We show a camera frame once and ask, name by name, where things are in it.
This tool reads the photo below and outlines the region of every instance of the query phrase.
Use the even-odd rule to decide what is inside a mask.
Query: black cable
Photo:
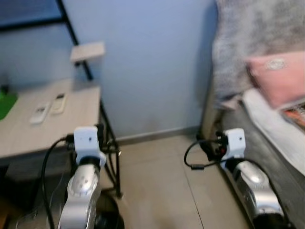
[[[110,169],[109,169],[109,166],[108,166],[108,163],[106,162],[105,163],[105,170],[106,170],[106,173],[107,173],[107,175],[108,175],[108,178],[111,180],[111,182],[113,183],[113,186],[116,186],[116,181],[115,181],[115,179],[113,178],[113,176],[112,176],[112,173],[111,173],[111,171],[110,171]]]
[[[187,163],[186,158],[190,152],[190,150],[197,144],[200,143],[208,143],[208,142],[217,142],[217,140],[198,140],[196,142],[193,142],[186,150],[185,154],[184,154],[184,163],[188,166],[188,167],[192,167],[189,163]]]
[[[112,160],[112,154],[108,154],[108,158],[109,158],[109,162],[110,162],[110,168],[111,168],[111,171],[112,171],[112,174],[114,177],[116,177],[116,172],[114,170],[114,165],[113,165],[113,160]]]
[[[56,145],[59,142],[63,142],[65,140],[66,140],[66,138],[62,137],[62,138],[58,139],[56,142],[54,142],[52,144],[52,146],[49,148],[49,150],[47,151],[47,153],[46,153],[46,155],[44,157],[44,160],[43,160],[43,163],[42,163],[42,168],[41,168],[42,198],[43,198],[43,204],[44,204],[44,207],[46,209],[47,216],[48,216],[48,221],[49,221],[50,229],[55,229],[55,225],[54,225],[54,220],[53,220],[53,216],[52,216],[52,213],[51,213],[51,209],[50,209],[50,206],[49,206],[49,200],[48,200],[48,196],[47,196],[47,192],[46,192],[46,184],[45,184],[46,166],[47,166],[49,155],[52,152],[52,150],[56,147]]]
[[[269,179],[269,184],[270,184],[270,187],[271,189],[273,190],[275,196],[277,197],[277,200],[282,208],[282,211],[283,211],[283,214],[284,214],[284,218],[287,222],[287,224],[289,225],[289,228],[294,228],[292,222],[290,221],[289,217],[288,217],[288,214],[284,208],[284,205],[278,195],[278,192],[276,191],[275,189],[275,186],[272,182],[272,180],[270,179],[269,175],[266,173],[266,171],[263,169],[263,167],[257,163],[256,161],[252,160],[252,159],[248,159],[248,158],[235,158],[235,157],[230,157],[230,158],[227,158],[227,159],[223,159],[223,160],[219,160],[219,161],[214,161],[214,162],[211,162],[209,164],[189,164],[187,162],[187,156],[190,152],[190,150],[197,144],[200,144],[200,143],[206,143],[206,142],[216,142],[217,143],[217,140],[198,140],[196,142],[193,142],[186,150],[185,154],[184,154],[184,163],[190,167],[192,170],[204,170],[206,167],[210,167],[210,166],[215,166],[215,165],[218,165],[218,164],[221,164],[223,162],[227,162],[227,161],[239,161],[239,162],[243,162],[243,161],[248,161],[250,163],[253,163],[254,165],[256,165],[260,170],[262,170],[266,176],[268,177]]]

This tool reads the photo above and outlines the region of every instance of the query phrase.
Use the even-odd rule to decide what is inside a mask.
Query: black metal table leg
[[[104,120],[105,130],[106,130],[106,136],[105,136],[106,146],[102,150],[104,153],[108,154],[108,156],[109,156],[111,171],[115,177],[115,182],[112,181],[114,189],[115,189],[115,193],[118,198],[121,198],[122,193],[121,193],[120,158],[119,158],[121,152],[120,152],[119,145],[116,141],[115,135],[113,133],[113,130],[111,128],[109,119],[105,112],[102,101],[100,101],[100,113],[101,113],[102,119]],[[115,169],[114,169],[113,161],[112,161],[112,157],[111,157],[111,155],[113,153],[115,153],[115,162],[116,162]],[[111,180],[113,180],[113,177],[110,175],[110,173],[111,173],[110,171],[107,171],[108,176],[110,177]]]

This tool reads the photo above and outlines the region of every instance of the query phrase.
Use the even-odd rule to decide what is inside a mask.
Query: small shelf
[[[103,42],[81,44],[72,48],[70,60],[73,63],[78,63],[103,56],[104,54],[105,46]]]

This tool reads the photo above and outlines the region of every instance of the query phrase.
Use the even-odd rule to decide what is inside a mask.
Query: remote control
[[[47,116],[48,110],[50,108],[50,103],[39,104],[35,109],[32,117],[30,118],[31,124],[39,124],[42,123],[45,117]]]
[[[65,93],[58,94],[51,107],[51,114],[61,114],[66,104],[67,96]]]

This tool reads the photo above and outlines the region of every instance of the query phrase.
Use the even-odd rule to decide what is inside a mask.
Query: black shelf frame
[[[18,30],[25,30],[25,29],[31,29],[31,28],[38,28],[38,27],[46,27],[49,25],[56,25],[56,24],[64,24],[67,27],[67,30],[69,32],[70,38],[73,42],[73,45],[79,45],[79,40],[75,34],[75,31],[73,29],[73,26],[71,24],[71,21],[68,17],[67,11],[65,9],[65,6],[62,2],[62,0],[56,0],[59,12],[61,16],[57,16],[54,18],[47,18],[47,19],[41,19],[41,20],[34,20],[34,21],[27,21],[27,22],[20,22],[20,23],[12,23],[9,25],[2,25],[0,26],[0,33],[4,32],[10,32],[10,31],[18,31]],[[81,61],[75,64],[75,66],[82,65],[86,74],[86,78],[88,81],[92,81],[94,79],[88,63],[86,61]],[[103,138],[102,143],[102,152],[105,153],[108,156],[108,161],[110,163],[110,167],[108,163],[105,165],[106,173],[111,180],[113,187],[103,189],[102,191],[115,191],[115,195],[118,198],[122,197],[121,192],[121,182],[120,182],[120,160],[119,155],[121,154],[120,147],[116,141],[116,137],[113,133],[113,130],[111,128],[109,118],[106,114],[104,105],[102,103],[102,100],[100,100],[100,122],[104,123],[105,128],[105,134]],[[115,167],[112,160],[112,155],[115,154]]]

